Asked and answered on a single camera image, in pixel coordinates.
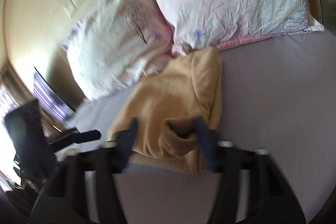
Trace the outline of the tan garment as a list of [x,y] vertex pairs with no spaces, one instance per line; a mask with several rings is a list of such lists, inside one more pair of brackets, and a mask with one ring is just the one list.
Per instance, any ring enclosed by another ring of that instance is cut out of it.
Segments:
[[222,115],[223,61],[216,48],[172,59],[160,74],[145,77],[132,91],[110,129],[118,132],[138,120],[131,162],[187,174],[205,170],[193,120],[217,128]]

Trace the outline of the lavender bed sheet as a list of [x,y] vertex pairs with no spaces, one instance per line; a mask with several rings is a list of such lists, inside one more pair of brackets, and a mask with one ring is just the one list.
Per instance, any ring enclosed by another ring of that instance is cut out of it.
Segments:
[[[279,36],[219,53],[222,139],[266,148],[308,223],[335,223],[335,36]],[[220,177],[130,164],[115,177],[129,223],[206,223]]]

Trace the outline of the pink floral pillow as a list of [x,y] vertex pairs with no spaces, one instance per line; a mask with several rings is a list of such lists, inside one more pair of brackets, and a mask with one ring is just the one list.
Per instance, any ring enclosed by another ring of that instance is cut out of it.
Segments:
[[94,101],[162,71],[172,45],[156,0],[97,0],[62,47],[75,82]]

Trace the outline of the white wall switch plate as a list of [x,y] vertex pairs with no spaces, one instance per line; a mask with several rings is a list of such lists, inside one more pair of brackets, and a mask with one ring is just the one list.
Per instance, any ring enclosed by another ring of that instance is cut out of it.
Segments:
[[67,0],[63,6],[66,15],[72,19],[85,0]]

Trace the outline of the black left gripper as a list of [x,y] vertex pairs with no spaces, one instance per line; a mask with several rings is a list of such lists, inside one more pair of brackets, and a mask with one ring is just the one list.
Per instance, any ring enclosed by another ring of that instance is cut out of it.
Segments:
[[41,189],[55,170],[58,161],[55,153],[72,145],[101,138],[98,130],[79,132],[77,128],[62,131],[56,137],[46,137],[42,127],[39,102],[34,99],[9,112],[5,126],[16,150],[20,175]]

